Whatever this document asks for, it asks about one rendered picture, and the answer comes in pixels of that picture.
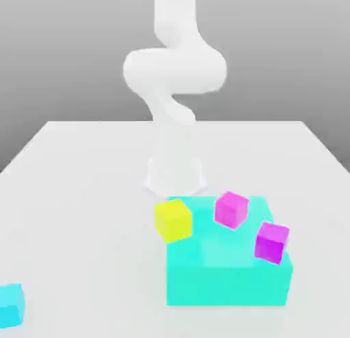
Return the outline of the small yellow cube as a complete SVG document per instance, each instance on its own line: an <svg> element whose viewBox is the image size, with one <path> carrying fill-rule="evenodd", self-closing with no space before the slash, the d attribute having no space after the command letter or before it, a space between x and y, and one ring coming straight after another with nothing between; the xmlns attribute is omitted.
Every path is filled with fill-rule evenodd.
<svg viewBox="0 0 350 338"><path fill-rule="evenodd" d="M180 199L159 203L154 207L154 225L166 244L192 235L192 212Z"/></svg>

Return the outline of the small pink cube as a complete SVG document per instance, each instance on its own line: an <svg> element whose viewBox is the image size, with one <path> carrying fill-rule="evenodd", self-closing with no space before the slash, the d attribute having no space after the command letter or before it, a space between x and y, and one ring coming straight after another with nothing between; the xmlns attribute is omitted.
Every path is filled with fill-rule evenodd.
<svg viewBox="0 0 350 338"><path fill-rule="evenodd" d="M227 191L215 202L214 221L230 229L237 229L245 222L249 199Z"/></svg>

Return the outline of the small purple cube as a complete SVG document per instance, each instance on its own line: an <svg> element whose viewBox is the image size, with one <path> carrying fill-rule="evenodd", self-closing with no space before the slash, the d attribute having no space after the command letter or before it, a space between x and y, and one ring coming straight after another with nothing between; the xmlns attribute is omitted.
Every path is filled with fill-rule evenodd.
<svg viewBox="0 0 350 338"><path fill-rule="evenodd" d="M289 232L290 229L286 226L263 221L256 234L254 256L279 265L288 242Z"/></svg>

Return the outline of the small cyan cube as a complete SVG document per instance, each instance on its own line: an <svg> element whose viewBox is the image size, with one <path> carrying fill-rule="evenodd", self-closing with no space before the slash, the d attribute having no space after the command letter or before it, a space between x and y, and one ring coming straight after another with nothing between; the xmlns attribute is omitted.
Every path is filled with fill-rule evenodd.
<svg viewBox="0 0 350 338"><path fill-rule="evenodd" d="M25 314L25 296L22 285L0 286L0 328L19 326Z"/></svg>

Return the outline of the large turquoise box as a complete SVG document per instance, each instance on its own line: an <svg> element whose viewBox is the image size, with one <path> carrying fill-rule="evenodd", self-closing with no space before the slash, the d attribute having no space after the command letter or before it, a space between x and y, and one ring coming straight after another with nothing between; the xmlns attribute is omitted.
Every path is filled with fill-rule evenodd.
<svg viewBox="0 0 350 338"><path fill-rule="evenodd" d="M167 244L170 306L283 306L293 274L288 253L280 264L254 255L262 222L274 222L264 197L250 197L236 230L214 221L215 196L181 196L192 213L192 235Z"/></svg>

